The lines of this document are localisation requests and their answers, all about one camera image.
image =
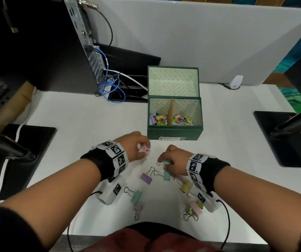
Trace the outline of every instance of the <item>black wristband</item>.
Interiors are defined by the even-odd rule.
[[[219,160],[218,158],[211,157],[202,163],[202,168],[199,175],[202,178],[203,185],[207,189],[208,193],[215,191],[215,177],[225,166],[230,166],[230,164],[228,162]]]
[[[113,177],[115,169],[112,158],[106,153],[105,150],[95,148],[82,155],[81,159],[88,159],[97,165],[101,174],[100,181]]]

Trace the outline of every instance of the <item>person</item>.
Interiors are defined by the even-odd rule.
[[[138,151],[138,144],[150,148],[149,139],[140,132],[114,141],[123,147],[129,161],[145,156]],[[113,175],[107,156],[103,157],[98,150],[89,151],[80,160],[0,203],[0,251],[48,251],[54,245],[99,182]],[[187,175],[186,166],[192,155],[170,145],[158,162],[170,160],[166,168],[173,176]],[[203,185],[215,191],[273,249],[301,251],[301,194],[244,173],[217,158],[208,158],[203,163],[200,176]],[[177,229],[155,223],[123,228],[84,249],[217,250]]]

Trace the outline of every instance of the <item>green box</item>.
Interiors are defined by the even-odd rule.
[[[171,99],[173,114],[192,118],[193,126],[158,126],[149,122],[154,112],[167,114]],[[197,140],[203,131],[198,68],[148,66],[147,136],[151,140]]]

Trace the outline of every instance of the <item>hand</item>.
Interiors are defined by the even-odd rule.
[[[160,155],[157,161],[159,163],[163,162],[163,160],[172,162],[173,164],[165,165],[163,169],[167,170],[173,176],[188,175],[186,167],[188,160],[192,155],[193,153],[189,151],[183,150],[174,145],[169,145],[167,150]]]
[[[135,131],[129,134],[125,134],[114,140],[119,142],[127,152],[128,160],[140,160],[146,156],[144,152],[138,152],[138,144],[145,144],[147,148],[150,148],[150,141],[147,136],[142,135],[139,131]]]

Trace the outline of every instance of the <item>person's right hand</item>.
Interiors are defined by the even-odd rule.
[[[172,164],[165,165],[163,167],[164,170],[167,170],[174,177],[177,175],[188,175],[187,174],[187,164],[189,158],[193,155],[193,153],[178,148],[174,145],[169,145],[167,150],[163,152],[157,161],[159,163],[163,162],[163,160],[167,160]]]

